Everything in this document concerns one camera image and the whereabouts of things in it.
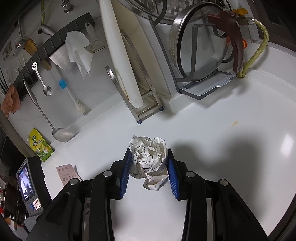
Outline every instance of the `metal screw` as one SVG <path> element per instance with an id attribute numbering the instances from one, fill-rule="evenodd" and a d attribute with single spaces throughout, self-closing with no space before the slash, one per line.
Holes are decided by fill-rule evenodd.
<path id="1" fill-rule="evenodd" d="M 187 177 L 194 177 L 194 172 L 186 172 Z"/>
<path id="2" fill-rule="evenodd" d="M 228 182 L 225 179 L 221 179 L 220 180 L 220 184 L 223 185 L 223 186 L 227 186 L 228 185 Z"/>
<path id="3" fill-rule="evenodd" d="M 70 13 L 73 11 L 74 6 L 71 5 L 70 0 L 66 0 L 62 3 L 62 7 L 64 8 L 64 13 Z"/>
<path id="4" fill-rule="evenodd" d="M 16 44 L 16 48 L 19 49 L 19 48 L 23 48 L 25 45 L 25 41 L 23 39 L 21 39 L 20 41 L 17 42 Z"/>
<path id="5" fill-rule="evenodd" d="M 70 184 L 71 185 L 76 185 L 78 183 L 78 179 L 77 178 L 72 178 L 71 180 L 70 180 Z"/>
<path id="6" fill-rule="evenodd" d="M 111 171 L 105 171 L 103 173 L 104 177 L 111 177 L 112 176 L 112 172 Z"/>

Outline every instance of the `crumpled paper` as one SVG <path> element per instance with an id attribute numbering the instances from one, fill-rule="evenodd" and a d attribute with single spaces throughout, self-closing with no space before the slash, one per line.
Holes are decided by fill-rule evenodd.
<path id="1" fill-rule="evenodd" d="M 87 51 L 84 47 L 90 42 L 83 33 L 72 31 L 67 33 L 65 45 L 71 62 L 76 62 L 83 79 L 91 70 L 91 61 L 93 54 Z"/>
<path id="2" fill-rule="evenodd" d="M 4 101 L 1 106 L 6 118 L 9 117 L 9 112 L 15 113 L 20 109 L 20 97 L 14 85 L 9 86 L 8 91 L 5 95 Z"/>
<path id="3" fill-rule="evenodd" d="M 165 140 L 159 137 L 151 140 L 148 137 L 133 136 L 129 149 L 133 154 L 129 174 L 137 179 L 145 178 L 143 187 L 158 191 L 169 176 Z"/>

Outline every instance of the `green and yellow packet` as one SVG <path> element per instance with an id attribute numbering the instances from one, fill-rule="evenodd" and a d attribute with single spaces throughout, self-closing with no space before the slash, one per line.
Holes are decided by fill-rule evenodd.
<path id="1" fill-rule="evenodd" d="M 46 159 L 54 152 L 36 129 L 33 129 L 30 132 L 29 139 L 31 148 L 42 161 L 46 161 Z"/>

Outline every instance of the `blue silicone brush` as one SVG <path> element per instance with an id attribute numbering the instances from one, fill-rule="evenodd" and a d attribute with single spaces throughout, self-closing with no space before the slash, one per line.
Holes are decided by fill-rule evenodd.
<path id="1" fill-rule="evenodd" d="M 71 93 L 71 91 L 68 89 L 67 83 L 64 80 L 59 81 L 60 87 L 63 89 L 66 89 L 68 94 L 70 95 L 71 99 L 74 101 L 75 108 L 78 114 L 83 115 L 85 112 L 85 105 L 82 104 L 79 100 L 77 100 L 74 95 Z"/>

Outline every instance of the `paper card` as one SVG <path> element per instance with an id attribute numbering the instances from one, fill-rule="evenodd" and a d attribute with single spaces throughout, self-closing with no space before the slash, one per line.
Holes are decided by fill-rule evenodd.
<path id="1" fill-rule="evenodd" d="M 33 205 L 35 207 L 35 210 L 37 210 L 38 208 L 42 207 L 40 201 L 39 201 L 39 198 L 37 198 L 34 202 L 33 202 Z"/>
<path id="2" fill-rule="evenodd" d="M 63 165 L 57 167 L 57 172 L 59 177 L 65 186 L 72 178 L 77 178 L 78 180 L 82 181 L 82 179 L 77 175 L 72 165 Z"/>

